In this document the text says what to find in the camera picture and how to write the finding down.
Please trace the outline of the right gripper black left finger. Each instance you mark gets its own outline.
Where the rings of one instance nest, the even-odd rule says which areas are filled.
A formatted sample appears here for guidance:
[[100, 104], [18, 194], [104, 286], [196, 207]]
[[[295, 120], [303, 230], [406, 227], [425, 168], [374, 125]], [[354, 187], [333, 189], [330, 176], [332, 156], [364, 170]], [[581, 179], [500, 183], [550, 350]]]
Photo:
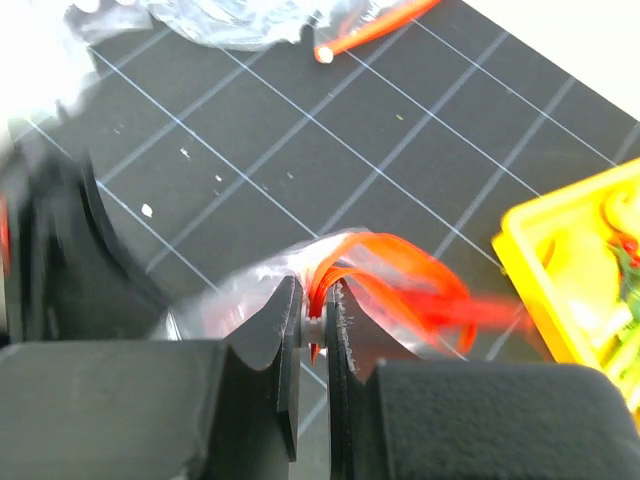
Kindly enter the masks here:
[[29, 342], [1, 353], [5, 479], [284, 479], [302, 289], [224, 340]]

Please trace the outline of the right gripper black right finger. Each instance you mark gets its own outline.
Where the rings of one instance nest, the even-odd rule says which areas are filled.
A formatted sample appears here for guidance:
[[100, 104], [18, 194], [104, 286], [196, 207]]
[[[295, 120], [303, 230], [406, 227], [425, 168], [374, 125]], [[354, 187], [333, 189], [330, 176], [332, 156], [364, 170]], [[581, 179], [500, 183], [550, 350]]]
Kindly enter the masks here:
[[349, 288], [327, 300], [334, 479], [635, 479], [619, 390], [575, 364], [422, 359]]

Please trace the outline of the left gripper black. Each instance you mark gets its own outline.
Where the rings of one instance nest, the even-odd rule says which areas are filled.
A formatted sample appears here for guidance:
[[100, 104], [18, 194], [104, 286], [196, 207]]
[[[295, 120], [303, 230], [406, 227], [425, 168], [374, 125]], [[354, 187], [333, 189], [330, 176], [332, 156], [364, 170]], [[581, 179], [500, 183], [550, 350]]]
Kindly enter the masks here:
[[138, 339], [165, 294], [118, 238], [89, 159], [17, 144], [1, 161], [1, 340]]

